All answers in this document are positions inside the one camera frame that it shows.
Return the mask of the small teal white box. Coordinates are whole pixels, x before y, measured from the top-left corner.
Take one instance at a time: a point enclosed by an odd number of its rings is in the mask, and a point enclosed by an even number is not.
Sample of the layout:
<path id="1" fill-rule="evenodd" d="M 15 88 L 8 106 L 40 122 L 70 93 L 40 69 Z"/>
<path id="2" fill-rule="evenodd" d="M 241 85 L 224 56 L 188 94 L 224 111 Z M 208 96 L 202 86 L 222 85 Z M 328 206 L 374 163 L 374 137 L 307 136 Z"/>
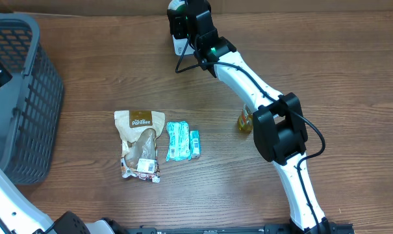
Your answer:
<path id="1" fill-rule="evenodd" d="M 197 159 L 201 155 L 199 131 L 190 131 L 190 159 Z"/>

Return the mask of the brown snack packet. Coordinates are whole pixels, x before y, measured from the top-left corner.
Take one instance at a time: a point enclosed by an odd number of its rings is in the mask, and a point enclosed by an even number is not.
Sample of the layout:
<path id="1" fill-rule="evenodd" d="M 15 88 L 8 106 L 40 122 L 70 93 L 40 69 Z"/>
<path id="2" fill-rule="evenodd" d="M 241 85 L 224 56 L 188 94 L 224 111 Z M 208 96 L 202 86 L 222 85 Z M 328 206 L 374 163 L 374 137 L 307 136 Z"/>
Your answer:
<path id="1" fill-rule="evenodd" d="M 121 176 L 160 182 L 157 138 L 164 129 L 163 112 L 117 110 L 114 123 L 121 138 Z"/>

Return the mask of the yellow dish soap bottle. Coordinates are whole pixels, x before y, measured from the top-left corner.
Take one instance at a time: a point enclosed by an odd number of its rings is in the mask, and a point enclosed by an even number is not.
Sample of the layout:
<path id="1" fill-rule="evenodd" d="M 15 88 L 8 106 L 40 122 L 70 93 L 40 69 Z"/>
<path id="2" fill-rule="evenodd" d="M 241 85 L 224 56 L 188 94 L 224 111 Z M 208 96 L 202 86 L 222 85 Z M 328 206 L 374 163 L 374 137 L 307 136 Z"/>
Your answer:
<path id="1" fill-rule="evenodd" d="M 237 120 L 237 126 L 243 133 L 250 133 L 253 130 L 253 115 L 246 104 L 242 108 L 242 112 Z"/>

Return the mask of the teal white pouch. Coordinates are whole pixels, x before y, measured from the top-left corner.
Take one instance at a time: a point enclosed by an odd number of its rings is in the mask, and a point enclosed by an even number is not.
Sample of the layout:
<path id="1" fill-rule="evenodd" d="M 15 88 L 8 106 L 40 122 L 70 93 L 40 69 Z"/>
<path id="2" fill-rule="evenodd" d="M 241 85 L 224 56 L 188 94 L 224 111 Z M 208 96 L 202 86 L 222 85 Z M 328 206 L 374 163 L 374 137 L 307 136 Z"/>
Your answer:
<path id="1" fill-rule="evenodd" d="M 168 122 L 166 130 L 170 138 L 166 160 L 190 160 L 189 124 L 187 122 Z"/>

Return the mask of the green lid jar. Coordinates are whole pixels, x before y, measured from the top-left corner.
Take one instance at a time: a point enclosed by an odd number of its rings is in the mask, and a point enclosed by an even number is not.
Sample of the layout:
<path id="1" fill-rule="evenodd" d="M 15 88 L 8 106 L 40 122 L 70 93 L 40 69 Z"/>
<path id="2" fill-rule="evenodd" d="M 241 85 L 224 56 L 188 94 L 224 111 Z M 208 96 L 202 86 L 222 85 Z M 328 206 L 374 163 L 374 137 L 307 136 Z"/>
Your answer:
<path id="1" fill-rule="evenodd" d="M 168 10 L 177 10 L 183 5 L 185 5 L 185 0 L 171 0 L 168 5 Z"/>

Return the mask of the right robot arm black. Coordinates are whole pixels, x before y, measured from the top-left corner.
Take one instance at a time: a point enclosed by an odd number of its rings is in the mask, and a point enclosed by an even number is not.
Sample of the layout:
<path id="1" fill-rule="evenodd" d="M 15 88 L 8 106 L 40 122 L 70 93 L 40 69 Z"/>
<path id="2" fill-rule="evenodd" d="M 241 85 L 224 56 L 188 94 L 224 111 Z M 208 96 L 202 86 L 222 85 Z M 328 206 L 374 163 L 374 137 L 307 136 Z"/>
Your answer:
<path id="1" fill-rule="evenodd" d="M 208 1 L 171 1 L 167 16 L 176 53 L 194 54 L 196 65 L 229 86 L 251 112 L 255 146 L 274 165 L 288 198 L 291 233 L 330 233 L 306 163 L 306 128 L 315 126 L 303 116 L 299 98 L 266 84 L 219 36 Z"/>

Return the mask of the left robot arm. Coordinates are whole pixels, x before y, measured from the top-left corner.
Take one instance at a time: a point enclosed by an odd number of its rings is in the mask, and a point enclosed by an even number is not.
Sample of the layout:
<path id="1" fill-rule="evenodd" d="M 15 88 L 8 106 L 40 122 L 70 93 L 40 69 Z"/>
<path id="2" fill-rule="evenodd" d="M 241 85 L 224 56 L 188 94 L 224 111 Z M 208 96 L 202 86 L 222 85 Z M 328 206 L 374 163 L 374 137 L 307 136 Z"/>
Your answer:
<path id="1" fill-rule="evenodd" d="M 17 81 L 0 63 L 0 91 L 7 83 Z M 0 140 L 1 158 L 9 159 L 13 154 L 15 130 L 11 138 Z M 77 215 L 68 211 L 58 220 L 52 221 L 16 188 L 0 167 L 0 233 L 115 233 L 106 220 L 85 224 Z"/>

